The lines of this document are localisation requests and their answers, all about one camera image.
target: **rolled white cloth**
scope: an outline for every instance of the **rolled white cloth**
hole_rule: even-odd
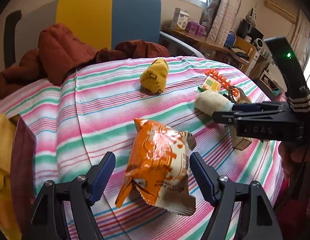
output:
[[[234,103],[217,92],[206,90],[196,96],[194,105],[198,110],[212,116],[215,111],[231,111]]]

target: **striped bedsheet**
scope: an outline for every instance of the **striped bedsheet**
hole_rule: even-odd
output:
[[[244,151],[231,147],[228,128],[216,124],[194,108],[197,86],[205,71],[215,68],[243,89],[253,102],[268,100],[247,76],[236,68],[195,57],[167,58],[169,75],[164,93],[141,89],[139,77],[154,59],[129,59],[92,65],[66,79],[62,87],[39,80],[0,101],[0,113],[21,114],[36,135],[34,186],[71,181],[97,164],[107,151],[116,155],[116,167],[101,200],[92,211],[105,239],[200,239],[212,214],[192,173],[189,190],[196,197],[196,212],[183,217],[147,205],[134,191],[118,209],[115,199],[136,135],[134,118],[148,118],[174,129],[189,130],[206,163],[233,181],[258,180],[274,204],[283,173],[276,141],[256,139]],[[238,203],[226,239],[234,237]],[[72,239],[78,239],[70,204],[65,203]]]

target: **yellow cloth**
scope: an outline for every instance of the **yellow cloth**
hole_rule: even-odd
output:
[[[10,190],[10,161],[16,127],[0,114],[0,230],[8,240],[20,240]]]
[[[139,80],[144,88],[153,93],[162,93],[166,88],[168,71],[166,61],[158,58],[142,73]]]

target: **brown comforter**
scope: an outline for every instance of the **brown comforter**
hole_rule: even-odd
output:
[[[97,51],[81,42],[65,25],[51,25],[40,33],[38,48],[27,52],[19,66],[13,65],[0,73],[0,99],[45,77],[60,86],[68,72],[77,66],[153,57],[170,57],[170,53],[159,44],[142,40],[121,42],[111,51],[106,48]]]

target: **purple box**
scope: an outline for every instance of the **purple box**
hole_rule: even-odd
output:
[[[199,25],[198,26],[198,29],[197,29],[197,35],[201,35],[201,36],[203,36],[204,35],[204,33],[205,33],[205,27],[204,26],[202,26],[202,25]]]
[[[186,26],[186,31],[188,33],[196,34],[198,26],[199,26],[198,22],[188,22]]]

